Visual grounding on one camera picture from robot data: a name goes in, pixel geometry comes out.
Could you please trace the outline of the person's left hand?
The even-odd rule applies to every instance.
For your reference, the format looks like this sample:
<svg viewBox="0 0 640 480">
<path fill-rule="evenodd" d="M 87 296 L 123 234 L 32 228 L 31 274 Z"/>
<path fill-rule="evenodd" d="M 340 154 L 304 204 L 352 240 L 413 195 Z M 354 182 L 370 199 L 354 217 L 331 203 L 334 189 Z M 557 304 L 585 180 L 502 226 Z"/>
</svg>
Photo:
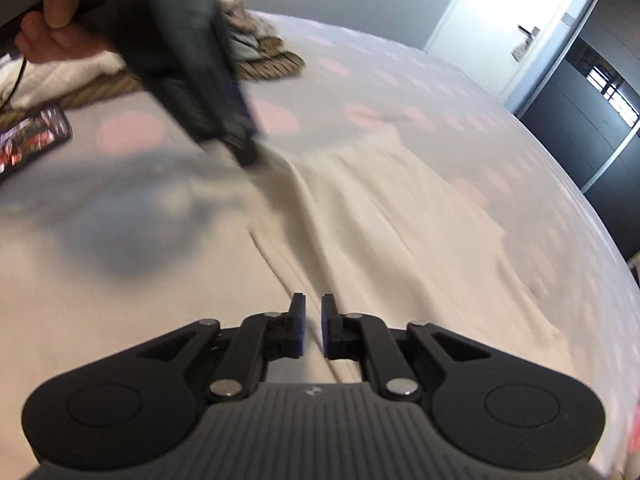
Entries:
<svg viewBox="0 0 640 480">
<path fill-rule="evenodd" d="M 43 0 L 42 12 L 24 16 L 15 45 L 28 62 L 75 61 L 115 52 L 105 38 L 72 22 L 78 4 L 79 0 Z"/>
</svg>

